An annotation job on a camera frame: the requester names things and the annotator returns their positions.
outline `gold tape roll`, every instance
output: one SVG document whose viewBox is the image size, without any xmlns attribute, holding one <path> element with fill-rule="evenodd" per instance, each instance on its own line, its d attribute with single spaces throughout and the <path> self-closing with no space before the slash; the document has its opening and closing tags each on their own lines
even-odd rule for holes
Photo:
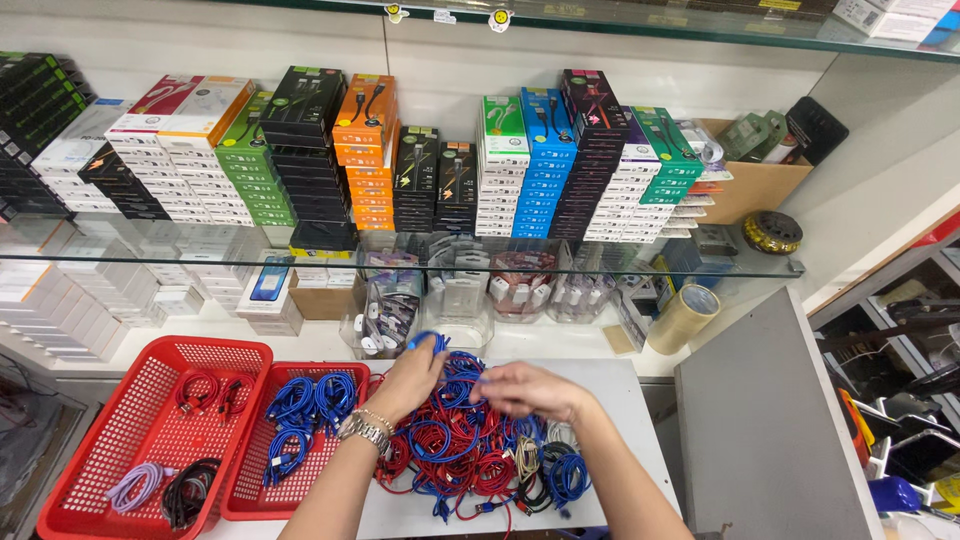
<svg viewBox="0 0 960 540">
<path fill-rule="evenodd" d="M 710 289 L 687 283 L 663 307 L 646 344 L 661 355 L 674 355 L 719 312 L 720 299 Z"/>
</svg>

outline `bracelet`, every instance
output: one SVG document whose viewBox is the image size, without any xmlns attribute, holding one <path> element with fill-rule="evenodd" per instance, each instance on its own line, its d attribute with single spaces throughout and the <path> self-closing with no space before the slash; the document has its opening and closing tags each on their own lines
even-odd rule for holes
<svg viewBox="0 0 960 540">
<path fill-rule="evenodd" d="M 362 412 L 362 413 L 370 416 L 371 418 L 373 418 L 373 420 L 377 420 L 377 421 L 379 421 L 380 423 L 382 423 L 384 426 L 387 427 L 387 431 L 389 432 L 389 434 L 388 434 L 387 436 L 392 437 L 392 436 L 394 436 L 394 435 L 396 434 L 396 432 L 394 431 L 394 425 L 391 424 L 390 422 L 388 422 L 386 418 L 380 416 L 379 414 L 377 414 L 377 413 L 375 413 L 375 412 L 370 412 L 369 410 L 366 410 L 365 408 L 358 408 L 358 409 L 354 410 L 353 412 Z"/>
</svg>

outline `glass shelf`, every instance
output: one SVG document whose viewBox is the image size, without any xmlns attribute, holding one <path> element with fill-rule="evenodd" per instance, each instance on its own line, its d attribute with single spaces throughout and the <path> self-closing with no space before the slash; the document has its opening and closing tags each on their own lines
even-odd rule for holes
<svg viewBox="0 0 960 540">
<path fill-rule="evenodd" d="M 373 15 L 386 14 L 383 8 L 387 5 L 353 0 L 215 1 Z M 956 32 L 934 30 L 922 43 L 879 39 L 867 37 L 835 15 L 758 8 L 729 0 L 650 1 L 417 0 L 415 5 L 401 6 L 409 16 L 429 20 L 439 9 L 454 12 L 457 22 L 487 24 L 491 12 L 507 9 L 515 13 L 512 26 L 960 62 L 960 33 Z"/>
<path fill-rule="evenodd" d="M 712 266 L 689 271 L 670 271 L 658 256 L 669 260 L 672 244 L 658 238 L 651 244 L 536 240 L 484 236 L 473 239 L 474 249 L 483 251 L 496 272 L 551 274 L 605 273 L 613 275 L 683 275 L 737 278 L 800 277 L 803 267 L 792 258 L 767 255 L 749 247 L 736 226 L 724 226 L 732 239 L 736 256 L 708 260 Z M 288 248 L 290 227 L 236 227 L 192 225 L 171 221 L 129 220 L 120 214 L 80 213 L 72 221 L 34 216 L 17 216 L 0 225 L 0 260 L 71 260 L 139 262 L 151 264 L 216 264 L 238 266 L 293 266 L 323 268 L 379 269 L 409 267 L 425 271 L 479 270 L 473 263 L 458 262 L 453 252 L 437 257 L 444 245 L 438 241 L 467 241 L 466 235 L 444 240 L 450 233 L 361 232 L 356 252 L 304 252 L 293 250 L 284 261 L 265 264 L 260 250 Z M 469 246 L 457 250 L 470 249 Z M 530 252 L 545 254 L 532 257 Z M 655 269 L 647 265 L 652 262 Z"/>
</svg>

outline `white countertop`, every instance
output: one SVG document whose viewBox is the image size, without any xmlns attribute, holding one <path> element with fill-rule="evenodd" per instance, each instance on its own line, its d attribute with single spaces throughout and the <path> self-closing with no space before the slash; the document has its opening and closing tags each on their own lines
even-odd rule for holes
<svg viewBox="0 0 960 540">
<path fill-rule="evenodd" d="M 613 352 L 600 329 L 619 324 L 611 306 L 589 325 L 561 325 L 544 314 L 530 325 L 496 323 L 486 357 L 511 360 L 519 358 L 610 358 Z M 65 362 L 56 360 L 47 369 L 57 377 L 97 377 L 120 379 L 145 345 L 163 335 L 199 335 L 227 339 L 245 339 L 264 343 L 278 360 L 352 361 L 350 348 L 338 333 L 339 321 L 306 321 L 299 337 L 258 336 L 244 319 L 230 317 L 215 302 L 206 302 L 198 315 L 169 317 L 163 328 L 134 329 L 109 362 Z M 642 353 L 623 356 L 638 377 L 673 377 L 673 367 L 689 355 L 689 349 L 663 356 L 644 348 Z"/>
<path fill-rule="evenodd" d="M 612 358 L 602 361 L 595 361 L 595 359 L 528 361 L 548 367 L 568 379 L 576 380 L 597 396 L 634 455 L 679 513 L 677 499 L 667 475 L 653 423 L 646 403 L 643 401 L 639 382 L 636 377 L 633 377 L 631 363 L 626 359 Z M 368 363 L 371 371 L 377 373 L 385 371 L 393 362 L 372 360 Z M 488 360 L 487 363 L 493 365 L 506 362 Z M 407 471 L 395 481 L 394 486 L 409 486 L 411 477 L 412 473 Z M 461 506 L 464 514 L 472 514 L 473 506 L 486 500 L 479 497 L 464 499 Z M 507 528 L 507 512 L 503 508 L 470 521 L 461 521 L 453 516 L 445 525 L 439 517 L 435 518 L 431 515 L 434 502 L 432 497 L 425 495 L 413 493 L 392 495 L 371 482 L 357 538 L 439 536 L 495 532 Z M 513 530 L 579 528 L 606 524 L 596 490 L 593 488 L 590 488 L 579 501 L 569 503 L 566 508 L 571 514 L 569 520 L 562 519 L 559 512 L 552 508 L 528 517 L 511 505 Z M 229 522 L 222 519 L 211 532 L 202 534 L 198 538 L 201 540 L 271 539 L 280 534 L 285 523 L 285 521 Z"/>
</svg>

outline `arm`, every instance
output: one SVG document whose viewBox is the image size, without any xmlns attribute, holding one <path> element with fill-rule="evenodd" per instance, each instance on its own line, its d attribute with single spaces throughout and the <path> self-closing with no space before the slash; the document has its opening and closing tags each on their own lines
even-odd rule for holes
<svg viewBox="0 0 960 540">
<path fill-rule="evenodd" d="M 484 373 L 470 399 L 486 397 L 490 405 L 514 416 L 535 412 L 573 426 L 581 454 L 614 538 L 690 540 L 680 515 L 627 444 L 610 417 L 585 388 L 524 362 Z"/>
<path fill-rule="evenodd" d="M 433 355 L 433 345 L 434 338 L 428 337 L 417 349 L 400 355 L 362 408 L 395 426 L 426 401 L 446 362 L 446 353 Z M 387 430 L 370 415 L 364 415 L 364 419 Z M 340 443 L 278 540 L 356 538 L 378 457 L 377 448 L 363 437 L 348 437 Z"/>
</svg>

